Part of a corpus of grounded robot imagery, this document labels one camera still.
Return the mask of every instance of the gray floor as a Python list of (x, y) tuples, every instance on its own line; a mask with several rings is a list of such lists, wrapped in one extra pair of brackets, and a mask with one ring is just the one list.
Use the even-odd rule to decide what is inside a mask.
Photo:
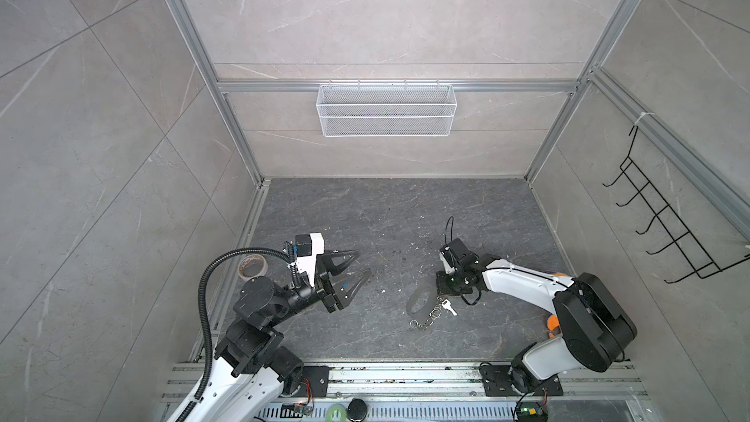
[[(303, 359), (484, 360), (510, 359), (531, 342), (547, 339), (546, 312), (488, 293), (477, 306), (452, 300), (458, 316), (443, 313), (429, 331), (409, 329), (407, 300), (418, 281), (442, 268), (437, 249), (451, 215), (455, 237), (479, 254), (565, 271), (523, 180), (273, 180), (253, 246), (281, 249), (295, 234), (321, 231), (327, 249), (360, 249), (350, 269), (373, 270), (348, 308), (328, 314), (322, 305), (313, 306), (280, 324), (284, 345)], [(289, 281), (286, 267), (274, 258), (268, 276)]]

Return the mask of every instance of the black wire rack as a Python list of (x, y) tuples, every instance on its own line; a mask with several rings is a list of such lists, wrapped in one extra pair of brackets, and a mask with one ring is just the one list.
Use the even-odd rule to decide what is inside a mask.
[[(659, 254), (662, 251), (664, 251), (666, 248), (669, 248), (670, 246), (674, 245), (676, 248), (678, 248), (680, 250), (680, 253), (682, 254), (682, 257), (685, 258), (685, 260), (690, 265), (690, 268), (692, 269), (692, 272), (686, 274), (685, 276), (680, 277), (677, 280), (665, 280), (665, 282), (668, 283), (668, 284), (678, 283), (679, 281), (687, 279), (688, 277), (690, 277), (692, 275), (698, 276), (701, 279), (707, 279), (708, 277), (711, 277), (711, 276), (713, 276), (715, 274), (718, 274), (720, 272), (724, 272), (725, 270), (730, 269), (731, 267), (734, 267), (734, 266), (736, 266), (738, 264), (742, 264), (745, 261), (750, 261), (750, 254), (745, 255), (745, 257), (743, 259), (740, 259), (739, 261), (734, 262), (733, 264), (730, 264), (730, 265), (725, 266), (725, 267), (720, 267), (716, 263), (716, 261), (713, 260), (713, 258), (708, 253), (708, 251), (706, 250), (706, 248), (704, 248), (703, 244), (701, 244), (700, 241), (695, 237), (695, 235), (693, 234), (693, 232), (688, 228), (688, 226), (682, 220), (682, 218), (677, 213), (677, 211), (675, 211), (672, 208), (671, 204), (669, 202), (667, 202), (667, 199), (665, 199), (664, 196), (661, 194), (661, 192), (659, 192), (659, 190), (656, 188), (656, 186), (654, 186), (654, 184), (651, 182), (651, 180), (649, 179), (649, 177), (646, 176), (645, 173), (643, 173), (643, 170), (641, 170), (641, 167), (639, 167), (635, 163), (635, 161), (633, 161), (633, 158), (631, 158), (630, 154), (633, 151), (633, 143), (635, 143), (635, 137), (638, 135), (638, 127), (637, 126), (633, 126), (630, 129), (630, 132), (628, 133), (628, 136), (630, 136), (631, 134), (633, 135), (633, 137), (632, 137), (632, 139), (630, 141), (630, 148), (628, 149), (628, 155), (625, 157), (625, 159), (623, 160), (623, 162), (620, 164), (620, 174), (618, 174), (617, 177), (614, 179), (614, 181), (612, 181), (611, 183), (609, 183), (609, 184), (603, 183), (603, 184), (604, 184), (605, 187), (610, 187), (610, 186), (614, 185), (614, 183), (616, 183), (621, 177), (624, 176), (625, 179), (627, 179), (630, 182), (630, 184), (635, 188), (635, 194), (633, 194), (633, 197), (631, 197), (624, 204), (616, 203), (617, 207), (624, 207), (624, 206), (630, 204), (631, 202), (633, 202), (634, 199), (641, 198), (643, 200), (643, 202), (646, 203), (646, 206), (648, 206), (648, 208), (651, 210), (651, 213), (653, 213), (653, 216), (651, 217), (651, 221), (649, 222), (649, 224), (646, 227), (646, 229), (643, 230), (643, 231), (636, 230), (635, 232), (638, 233), (638, 234), (645, 234), (651, 228), (651, 226), (654, 224), (654, 222), (658, 221), (661, 224), (661, 227), (667, 232), (667, 235), (669, 235), (669, 238), (671, 239), (671, 241), (669, 243), (667, 243), (666, 245), (664, 245), (659, 251), (654, 251), (654, 252), (646, 251), (646, 254), (650, 254), (650, 255)], [(643, 177), (643, 179), (646, 180), (646, 183), (644, 183), (641, 187), (638, 187), (638, 185), (635, 182), (633, 182), (633, 179), (630, 177), (630, 175), (628, 175), (627, 170), (630, 169), (630, 168), (633, 168), (633, 169), (637, 170), (637, 172), (641, 174), (641, 176)], [(661, 198), (661, 201), (664, 202), (664, 206), (662, 208), (660, 208), (659, 210), (656, 210), (653, 207), (652, 203), (649, 202), (649, 200), (646, 198), (646, 196), (643, 195), (643, 190), (646, 189), (648, 186), (651, 186), (652, 190), (659, 196), (659, 198)], [(679, 220), (680, 225), (685, 229), (684, 232), (680, 233), (679, 235), (675, 235), (667, 227), (666, 221), (665, 221), (664, 218), (662, 218), (662, 216), (665, 216), (665, 215), (668, 215), (668, 214), (672, 214), (675, 218), (677, 218), (677, 220)], [(699, 246), (699, 248), (703, 251), (703, 253), (708, 258), (708, 262), (705, 265), (702, 265), (700, 267), (696, 267), (693, 264), (693, 261), (691, 261), (690, 258), (688, 257), (688, 255), (685, 253), (685, 249), (680, 246), (679, 241), (683, 240), (683, 239), (688, 239), (688, 240), (694, 240), (695, 241), (695, 243)]]

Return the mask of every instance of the mounting plate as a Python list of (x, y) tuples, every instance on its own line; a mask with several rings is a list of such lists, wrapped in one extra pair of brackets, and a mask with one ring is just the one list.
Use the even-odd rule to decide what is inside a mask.
[[(518, 393), (511, 388), (511, 370), (510, 365), (481, 365), (479, 373), (482, 374), (482, 384), (484, 385), (485, 396), (518, 396)], [(551, 380), (544, 383), (532, 396), (544, 396), (545, 388), (547, 396), (562, 396), (563, 387), (560, 386), (560, 379), (557, 375)]]
[[(310, 382), (310, 389), (313, 390), (313, 397), (325, 397), (328, 393), (329, 373), (331, 367), (319, 366), (319, 367), (308, 367), (305, 365), (302, 368), (302, 379), (307, 379)], [(299, 386), (299, 389), (291, 397), (307, 397), (307, 388), (304, 384)]]

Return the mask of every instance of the green tape roll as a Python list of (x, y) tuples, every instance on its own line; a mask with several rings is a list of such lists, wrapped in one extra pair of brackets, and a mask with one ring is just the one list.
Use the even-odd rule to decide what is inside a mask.
[(341, 404), (333, 404), (325, 411), (325, 422), (333, 422), (333, 413), (336, 411), (340, 414), (340, 422), (346, 422), (346, 408)]

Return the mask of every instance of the white wire basket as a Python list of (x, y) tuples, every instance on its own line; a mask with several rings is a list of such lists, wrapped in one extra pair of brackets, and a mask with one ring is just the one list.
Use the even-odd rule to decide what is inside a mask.
[(324, 84), (316, 102), (326, 137), (447, 136), (456, 114), (450, 84)]

